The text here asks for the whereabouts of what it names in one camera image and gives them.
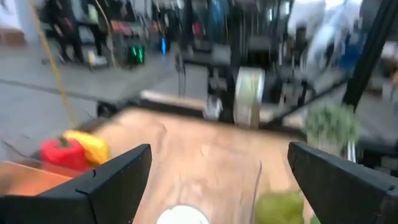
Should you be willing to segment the green artificial plant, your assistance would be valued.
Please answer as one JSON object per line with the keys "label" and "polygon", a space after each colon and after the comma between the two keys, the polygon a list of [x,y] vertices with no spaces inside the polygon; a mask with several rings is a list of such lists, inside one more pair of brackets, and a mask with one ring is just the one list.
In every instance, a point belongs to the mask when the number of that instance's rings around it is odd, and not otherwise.
{"label": "green artificial plant", "polygon": [[359,124],[351,106],[323,105],[308,110],[304,131],[309,145],[335,156],[359,139]]}

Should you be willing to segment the blue pink salmon can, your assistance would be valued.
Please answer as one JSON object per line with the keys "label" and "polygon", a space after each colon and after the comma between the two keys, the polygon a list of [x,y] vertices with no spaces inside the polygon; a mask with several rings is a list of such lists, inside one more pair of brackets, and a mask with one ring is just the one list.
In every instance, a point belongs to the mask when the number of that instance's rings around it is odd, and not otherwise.
{"label": "blue pink salmon can", "polygon": [[175,205],[164,210],[155,224],[211,224],[207,216],[191,205]]}

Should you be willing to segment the black device green lights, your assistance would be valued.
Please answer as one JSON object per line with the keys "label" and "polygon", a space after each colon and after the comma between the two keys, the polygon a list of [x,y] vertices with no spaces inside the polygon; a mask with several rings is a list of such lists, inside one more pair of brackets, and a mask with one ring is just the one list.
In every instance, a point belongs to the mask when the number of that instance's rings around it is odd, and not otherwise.
{"label": "black device green lights", "polygon": [[127,47],[127,62],[129,65],[145,63],[145,48],[143,45],[130,45]]}

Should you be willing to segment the red bell pepper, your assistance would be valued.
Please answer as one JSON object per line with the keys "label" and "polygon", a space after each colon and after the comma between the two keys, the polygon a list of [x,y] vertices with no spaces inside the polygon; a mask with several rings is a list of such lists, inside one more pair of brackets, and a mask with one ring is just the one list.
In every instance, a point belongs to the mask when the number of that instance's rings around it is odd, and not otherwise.
{"label": "red bell pepper", "polygon": [[44,162],[72,170],[85,171],[88,162],[85,148],[76,139],[52,138],[40,145],[40,155]]}

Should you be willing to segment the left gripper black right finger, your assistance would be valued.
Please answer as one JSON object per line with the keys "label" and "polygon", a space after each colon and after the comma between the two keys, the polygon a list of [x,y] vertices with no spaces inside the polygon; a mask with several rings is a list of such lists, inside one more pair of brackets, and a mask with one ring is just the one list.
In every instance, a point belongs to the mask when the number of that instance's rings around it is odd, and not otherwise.
{"label": "left gripper black right finger", "polygon": [[301,142],[287,158],[321,224],[398,224],[398,178]]}

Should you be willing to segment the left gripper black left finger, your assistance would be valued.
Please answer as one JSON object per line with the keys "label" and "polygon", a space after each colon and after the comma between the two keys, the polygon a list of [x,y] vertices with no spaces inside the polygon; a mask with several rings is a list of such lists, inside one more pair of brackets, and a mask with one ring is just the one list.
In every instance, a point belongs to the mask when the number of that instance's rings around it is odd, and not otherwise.
{"label": "left gripper black left finger", "polygon": [[152,152],[141,144],[35,196],[0,196],[0,224],[131,224]]}

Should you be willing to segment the person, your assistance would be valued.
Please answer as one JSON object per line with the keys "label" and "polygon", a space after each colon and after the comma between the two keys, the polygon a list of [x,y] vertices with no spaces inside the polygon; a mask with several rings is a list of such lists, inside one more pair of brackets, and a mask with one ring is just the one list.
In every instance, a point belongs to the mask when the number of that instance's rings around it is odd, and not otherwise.
{"label": "person", "polygon": [[71,44],[75,59],[83,63],[80,33],[70,0],[47,0],[47,13],[60,46],[61,61],[71,61],[67,54],[67,44]]}

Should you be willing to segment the silver can green label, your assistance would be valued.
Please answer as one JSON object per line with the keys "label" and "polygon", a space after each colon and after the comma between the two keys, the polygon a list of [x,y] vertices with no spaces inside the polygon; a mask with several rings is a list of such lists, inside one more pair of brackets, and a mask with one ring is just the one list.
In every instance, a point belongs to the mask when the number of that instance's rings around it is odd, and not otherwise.
{"label": "silver can green label", "polygon": [[236,79],[233,118],[238,126],[257,129],[264,91],[265,71],[240,67]]}

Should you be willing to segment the olive green pear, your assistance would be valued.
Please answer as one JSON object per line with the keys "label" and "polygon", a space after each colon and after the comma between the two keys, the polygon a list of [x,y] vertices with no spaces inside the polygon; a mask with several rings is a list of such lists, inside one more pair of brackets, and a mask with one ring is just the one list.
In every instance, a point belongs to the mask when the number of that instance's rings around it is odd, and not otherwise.
{"label": "olive green pear", "polygon": [[304,224],[303,209],[300,191],[268,192],[255,204],[255,224]]}

